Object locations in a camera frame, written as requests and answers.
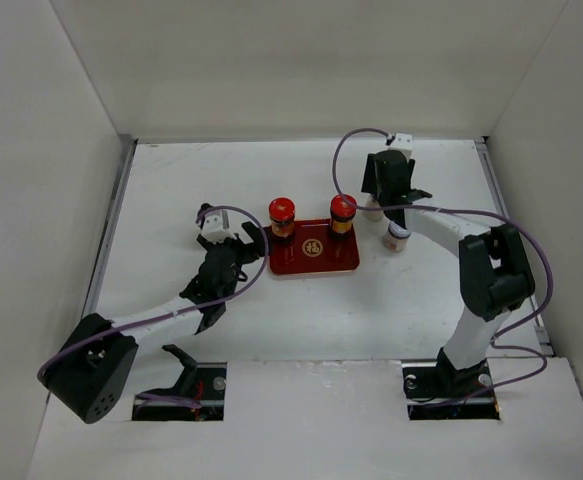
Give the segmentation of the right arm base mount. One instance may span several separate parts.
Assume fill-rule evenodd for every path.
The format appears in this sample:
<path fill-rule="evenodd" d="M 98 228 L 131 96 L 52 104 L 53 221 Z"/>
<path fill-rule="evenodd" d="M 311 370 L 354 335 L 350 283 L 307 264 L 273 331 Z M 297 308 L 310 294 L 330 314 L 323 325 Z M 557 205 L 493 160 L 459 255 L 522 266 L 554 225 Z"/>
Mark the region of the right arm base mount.
<path fill-rule="evenodd" d="M 440 350 L 434 362 L 403 363 L 402 374 L 412 421 L 500 419 L 486 360 L 457 370 Z"/>

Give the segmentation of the short red-lid sauce jar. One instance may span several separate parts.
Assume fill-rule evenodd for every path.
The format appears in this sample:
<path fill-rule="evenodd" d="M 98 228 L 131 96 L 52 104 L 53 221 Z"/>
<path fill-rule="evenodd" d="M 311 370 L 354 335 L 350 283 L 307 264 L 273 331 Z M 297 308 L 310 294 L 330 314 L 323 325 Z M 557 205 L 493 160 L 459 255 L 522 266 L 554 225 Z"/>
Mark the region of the short red-lid sauce jar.
<path fill-rule="evenodd" d="M 268 207 L 272 234 L 281 240 L 288 240 L 295 229 L 295 204 L 286 197 L 273 199 Z"/>

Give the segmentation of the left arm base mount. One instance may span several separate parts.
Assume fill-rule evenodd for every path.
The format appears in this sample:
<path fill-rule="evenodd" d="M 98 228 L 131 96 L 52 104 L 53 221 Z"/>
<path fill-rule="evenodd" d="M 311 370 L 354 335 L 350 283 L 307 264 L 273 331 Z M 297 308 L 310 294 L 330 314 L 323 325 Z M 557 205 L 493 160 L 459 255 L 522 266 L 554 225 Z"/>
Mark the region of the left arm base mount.
<path fill-rule="evenodd" d="M 154 388 L 137 394 L 131 412 L 140 422 L 223 421 L 227 391 L 226 363 L 197 362 L 174 344 L 162 350 L 174 356 L 181 373 L 173 386 Z"/>

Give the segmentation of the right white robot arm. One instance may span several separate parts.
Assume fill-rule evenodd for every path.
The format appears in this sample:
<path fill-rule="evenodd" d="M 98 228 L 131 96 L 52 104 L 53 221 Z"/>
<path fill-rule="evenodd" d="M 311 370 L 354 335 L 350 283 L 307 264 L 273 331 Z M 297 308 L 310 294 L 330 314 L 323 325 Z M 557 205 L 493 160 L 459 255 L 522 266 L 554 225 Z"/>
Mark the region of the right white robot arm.
<path fill-rule="evenodd" d="M 408 374 L 404 387 L 412 399 L 459 401 L 487 392 L 478 382 L 486 372 L 487 350 L 510 314 L 534 295 L 535 280 L 519 227 L 506 220 L 483 226 L 469 214 L 432 205 L 430 193 L 412 186 L 414 169 L 414 160 L 400 150 L 369 154 L 361 185 L 369 202 L 363 210 L 388 219 L 389 244 L 418 233 L 457 258 L 460 319 L 435 365 Z"/>

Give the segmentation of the tall red-cap sauce bottle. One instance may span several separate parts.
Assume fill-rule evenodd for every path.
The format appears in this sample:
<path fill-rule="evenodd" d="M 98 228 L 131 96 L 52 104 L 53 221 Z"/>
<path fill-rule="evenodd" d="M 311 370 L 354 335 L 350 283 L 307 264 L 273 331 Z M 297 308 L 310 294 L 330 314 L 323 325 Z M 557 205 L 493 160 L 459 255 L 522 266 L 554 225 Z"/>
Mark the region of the tall red-cap sauce bottle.
<path fill-rule="evenodd" d="M 353 220 L 357 211 L 356 200 L 348 194 L 338 194 L 330 201 L 329 237 L 343 242 L 354 235 Z"/>

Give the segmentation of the grey-cap white salt shaker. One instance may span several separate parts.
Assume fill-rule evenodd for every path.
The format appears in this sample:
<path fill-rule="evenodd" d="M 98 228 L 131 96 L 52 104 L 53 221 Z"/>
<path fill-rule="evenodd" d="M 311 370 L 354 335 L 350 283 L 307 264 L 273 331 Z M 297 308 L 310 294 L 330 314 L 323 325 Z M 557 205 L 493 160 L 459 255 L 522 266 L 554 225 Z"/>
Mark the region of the grey-cap white salt shaker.
<path fill-rule="evenodd" d="M 373 195 L 367 197 L 363 215 L 371 222 L 381 222 L 384 219 L 384 213 L 380 210 L 380 205 Z"/>

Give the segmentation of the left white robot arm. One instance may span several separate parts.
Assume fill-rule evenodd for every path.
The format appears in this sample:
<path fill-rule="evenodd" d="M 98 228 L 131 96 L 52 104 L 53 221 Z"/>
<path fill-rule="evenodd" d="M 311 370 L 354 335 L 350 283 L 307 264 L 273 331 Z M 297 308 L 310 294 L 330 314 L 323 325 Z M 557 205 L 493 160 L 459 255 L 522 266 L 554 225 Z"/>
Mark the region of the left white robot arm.
<path fill-rule="evenodd" d="M 180 364 L 163 371 L 163 388 L 136 394 L 134 409 L 175 407 L 198 412 L 208 408 L 207 383 L 198 377 L 198 363 L 174 341 L 212 328 L 229 302 L 258 281 L 257 275 L 245 273 L 245 266 L 265 264 L 270 254 L 262 223 L 247 213 L 241 228 L 248 238 L 243 240 L 229 225 L 233 210 L 227 205 L 201 206 L 197 242 L 205 256 L 173 299 L 127 317 L 107 319 L 98 313 L 83 317 L 61 349 L 40 367 L 38 381 L 84 423 L 98 422 L 112 411 L 136 358 L 156 350 L 173 355 Z"/>

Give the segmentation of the silver-lid spice jar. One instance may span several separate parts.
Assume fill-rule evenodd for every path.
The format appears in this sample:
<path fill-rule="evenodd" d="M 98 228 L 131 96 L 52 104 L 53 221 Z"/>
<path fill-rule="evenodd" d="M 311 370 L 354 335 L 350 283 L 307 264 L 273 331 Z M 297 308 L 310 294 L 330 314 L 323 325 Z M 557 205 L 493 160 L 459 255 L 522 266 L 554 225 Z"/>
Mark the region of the silver-lid spice jar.
<path fill-rule="evenodd" d="M 396 222 L 390 222 L 382 237 L 382 243 L 391 252 L 402 252 L 411 237 L 411 231 Z"/>

